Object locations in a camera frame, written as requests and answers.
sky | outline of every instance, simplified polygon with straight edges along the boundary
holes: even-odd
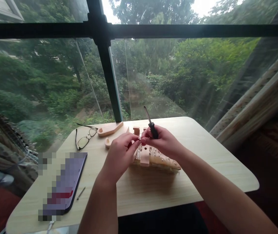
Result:
[[[213,6],[215,6],[218,0],[195,0],[194,4],[192,4],[191,8],[198,13],[199,17],[203,17],[208,15],[208,12],[211,10]],[[109,0],[102,0],[103,11],[106,15],[107,22],[116,24],[119,23],[119,19],[113,15],[113,11],[111,9],[111,5]]]

tree trunk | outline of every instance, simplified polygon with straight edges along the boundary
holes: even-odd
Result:
[[[74,72],[77,76],[78,82],[81,83],[81,78],[80,78],[80,74],[79,74],[79,71],[78,71],[78,67],[76,65],[73,65],[73,68],[74,68]]]

wooden table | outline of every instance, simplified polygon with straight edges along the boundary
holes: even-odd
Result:
[[[252,172],[224,148],[213,136],[202,128],[195,120],[189,117],[155,119],[154,123],[167,128],[188,149],[204,159],[213,168],[231,180],[242,191],[257,190],[259,183]],[[147,120],[124,122],[124,126],[115,134],[109,136],[115,139],[124,133],[128,126],[147,127]],[[86,135],[88,128],[78,128],[77,138]],[[82,150],[88,152],[87,161],[78,186],[77,194],[86,186],[80,199],[74,201],[68,214],[56,221],[53,228],[79,224],[83,216],[93,183],[103,166],[107,155],[104,138],[95,135]],[[60,173],[61,164],[69,157],[65,152],[76,152],[75,131],[73,130],[54,158],[47,170],[42,171],[37,180],[27,191],[20,203],[16,206],[7,222],[8,234],[24,234],[43,231],[48,228],[49,222],[38,221],[38,210],[42,209],[47,192],[51,191],[52,181]],[[130,215],[171,206],[177,206],[197,201],[202,197],[181,170],[176,175],[160,171],[143,170],[140,167],[130,167],[117,183],[118,216]]]

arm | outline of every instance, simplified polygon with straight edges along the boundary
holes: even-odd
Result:
[[[155,126],[159,139],[151,139],[150,129],[142,143],[156,147],[176,160],[220,221],[231,233],[278,233],[278,228],[237,186],[186,149],[165,128]]]
[[[93,185],[77,234],[118,233],[116,183],[133,162],[139,137],[124,133],[113,140]]]

black screwdriver handle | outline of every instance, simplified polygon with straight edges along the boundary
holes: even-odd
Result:
[[[154,123],[152,122],[152,123],[149,123],[148,125],[149,125],[149,127],[151,129],[151,133],[152,133],[153,138],[154,139],[158,139],[159,138],[159,134],[158,134],[157,130],[154,127]]]

